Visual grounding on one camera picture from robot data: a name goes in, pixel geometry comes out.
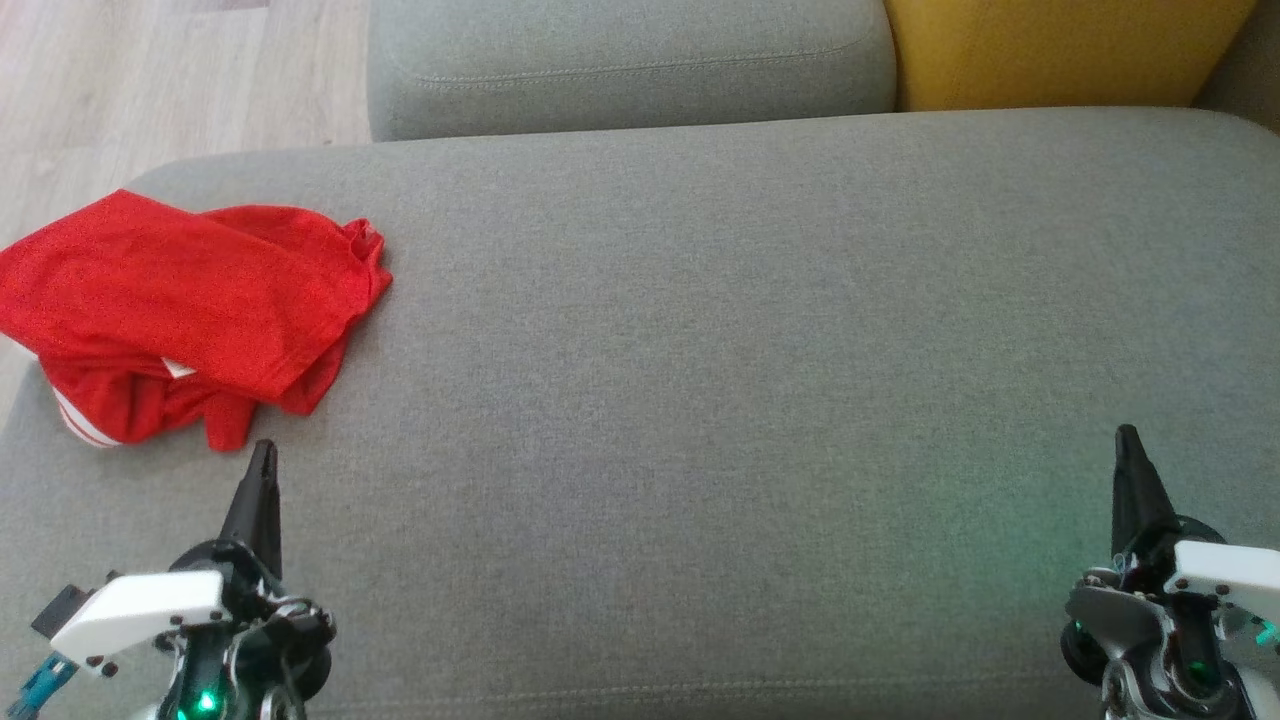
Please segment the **yellow sofa back cushion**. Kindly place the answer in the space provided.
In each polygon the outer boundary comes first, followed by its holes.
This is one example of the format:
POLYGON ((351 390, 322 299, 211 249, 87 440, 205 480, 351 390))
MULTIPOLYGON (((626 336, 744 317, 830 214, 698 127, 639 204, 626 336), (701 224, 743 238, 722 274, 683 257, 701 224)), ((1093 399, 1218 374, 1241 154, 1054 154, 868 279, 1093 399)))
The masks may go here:
POLYGON ((904 111, 1190 106, 1258 0, 884 0, 904 111))

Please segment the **red Bulls 23 jersey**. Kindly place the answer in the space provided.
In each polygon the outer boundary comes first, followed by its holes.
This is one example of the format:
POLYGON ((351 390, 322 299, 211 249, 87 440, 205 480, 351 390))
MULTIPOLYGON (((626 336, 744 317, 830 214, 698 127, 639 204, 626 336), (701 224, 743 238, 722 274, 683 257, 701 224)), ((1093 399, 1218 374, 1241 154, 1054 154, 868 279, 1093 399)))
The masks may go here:
POLYGON ((38 360, 68 430, 99 448, 141 445, 193 424, 207 446, 233 452, 247 442, 259 401, 170 361, 76 364, 38 360))

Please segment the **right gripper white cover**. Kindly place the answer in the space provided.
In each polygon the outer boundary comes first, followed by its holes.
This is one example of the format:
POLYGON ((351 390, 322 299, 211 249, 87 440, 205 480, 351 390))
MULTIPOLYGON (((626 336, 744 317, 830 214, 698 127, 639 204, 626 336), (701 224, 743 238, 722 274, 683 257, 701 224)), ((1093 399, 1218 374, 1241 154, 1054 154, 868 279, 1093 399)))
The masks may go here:
POLYGON ((1280 626, 1280 550, 1230 544, 1198 520, 1178 520, 1134 425, 1114 437, 1112 556, 1120 587, 1166 603, 1176 594, 1212 600, 1280 626))

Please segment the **large grey sofa seat cushion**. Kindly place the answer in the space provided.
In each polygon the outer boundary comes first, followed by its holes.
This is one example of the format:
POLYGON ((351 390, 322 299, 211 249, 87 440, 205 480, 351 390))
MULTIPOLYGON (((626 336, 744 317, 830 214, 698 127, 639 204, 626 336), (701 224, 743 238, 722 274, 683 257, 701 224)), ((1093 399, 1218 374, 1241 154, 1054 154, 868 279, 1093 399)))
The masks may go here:
POLYGON ((279 448, 310 720, 1097 720, 1114 433, 1280 548, 1280 136, 904 113, 174 161, 394 281, 279 448))

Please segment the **red shorts with white panels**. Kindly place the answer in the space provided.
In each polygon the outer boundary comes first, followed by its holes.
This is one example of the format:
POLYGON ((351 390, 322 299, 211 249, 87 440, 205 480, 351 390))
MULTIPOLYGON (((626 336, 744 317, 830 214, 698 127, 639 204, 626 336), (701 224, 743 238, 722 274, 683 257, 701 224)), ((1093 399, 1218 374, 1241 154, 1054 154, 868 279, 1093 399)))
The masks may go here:
POLYGON ((383 252, 362 218, 119 190, 0 251, 0 334, 46 361, 180 366, 307 415, 390 287, 383 252))

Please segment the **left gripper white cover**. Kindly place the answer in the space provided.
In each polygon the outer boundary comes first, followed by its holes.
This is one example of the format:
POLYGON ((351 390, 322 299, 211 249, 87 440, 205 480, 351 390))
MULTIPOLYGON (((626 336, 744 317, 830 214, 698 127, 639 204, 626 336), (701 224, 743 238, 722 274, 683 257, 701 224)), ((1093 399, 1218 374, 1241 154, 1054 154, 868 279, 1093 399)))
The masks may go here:
POLYGON ((50 641, 54 651, 105 674, 116 653, 159 637, 250 628, 283 578, 278 451, 259 441, 236 489, 221 539, 186 551, 166 571, 111 577, 50 641))

